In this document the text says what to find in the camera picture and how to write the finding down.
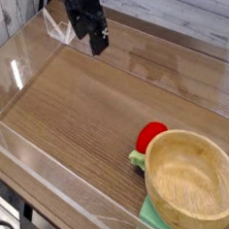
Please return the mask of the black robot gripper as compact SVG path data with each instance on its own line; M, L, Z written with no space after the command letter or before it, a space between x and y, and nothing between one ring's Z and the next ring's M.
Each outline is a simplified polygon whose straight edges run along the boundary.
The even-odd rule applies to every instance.
M92 55L100 55L109 46L108 24L100 0L65 0L65 9L79 39L90 37Z

